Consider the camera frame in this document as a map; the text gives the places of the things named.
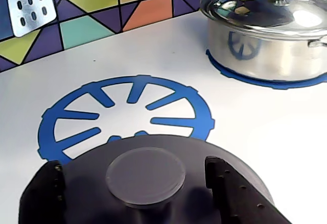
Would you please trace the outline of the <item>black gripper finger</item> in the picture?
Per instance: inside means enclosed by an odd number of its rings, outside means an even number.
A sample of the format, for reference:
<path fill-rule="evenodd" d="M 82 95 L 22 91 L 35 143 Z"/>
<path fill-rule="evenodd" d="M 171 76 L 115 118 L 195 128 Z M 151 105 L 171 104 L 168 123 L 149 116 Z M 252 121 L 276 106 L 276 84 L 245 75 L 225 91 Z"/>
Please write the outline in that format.
<path fill-rule="evenodd" d="M 205 158 L 205 184 L 222 223 L 290 223 L 243 175 L 225 160 Z"/>
<path fill-rule="evenodd" d="M 19 224 L 66 223 L 65 178 L 58 160 L 45 163 L 24 189 L 19 202 Z"/>

